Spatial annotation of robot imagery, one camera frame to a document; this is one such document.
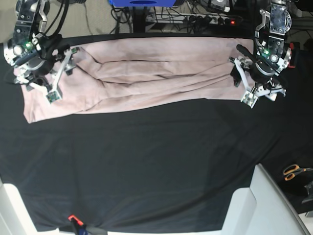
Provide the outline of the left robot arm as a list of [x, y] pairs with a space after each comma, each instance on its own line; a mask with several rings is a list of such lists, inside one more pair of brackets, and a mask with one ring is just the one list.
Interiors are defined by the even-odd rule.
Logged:
[[278, 93], [286, 94], [286, 87], [278, 77], [289, 67], [292, 57], [292, 49], [285, 44], [292, 24], [287, 2], [271, 0], [268, 8], [260, 9], [259, 13], [262, 21], [255, 28], [255, 54], [238, 44], [236, 49], [241, 55], [229, 58], [234, 65], [231, 72], [234, 85], [243, 84], [245, 88], [241, 102], [250, 108], [263, 96], [275, 101]]

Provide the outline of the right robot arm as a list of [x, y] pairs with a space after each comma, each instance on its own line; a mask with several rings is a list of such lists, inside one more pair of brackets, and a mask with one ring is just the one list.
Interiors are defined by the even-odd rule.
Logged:
[[19, 71], [14, 83], [25, 85], [27, 90], [40, 91], [49, 103], [62, 99], [58, 86], [63, 73], [71, 75], [76, 67], [74, 54], [80, 49], [62, 45], [61, 28], [73, 0], [62, 0], [56, 30], [48, 35], [48, 0], [19, 0], [16, 3], [17, 21], [14, 33], [3, 46], [7, 63]]

